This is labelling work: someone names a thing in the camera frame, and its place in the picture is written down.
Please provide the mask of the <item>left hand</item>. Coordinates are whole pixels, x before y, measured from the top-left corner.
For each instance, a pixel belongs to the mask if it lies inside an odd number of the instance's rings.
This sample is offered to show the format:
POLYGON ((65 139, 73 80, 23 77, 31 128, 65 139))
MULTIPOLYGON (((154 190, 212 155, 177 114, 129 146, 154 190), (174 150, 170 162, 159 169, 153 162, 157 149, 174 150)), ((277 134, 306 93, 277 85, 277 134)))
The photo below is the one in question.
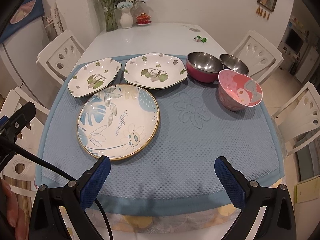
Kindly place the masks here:
POLYGON ((27 238, 27 224, 24 211, 18 206, 16 195, 12 192, 10 185, 1 179, 1 188, 6 196, 7 220, 15 228, 15 238, 23 240, 27 238))

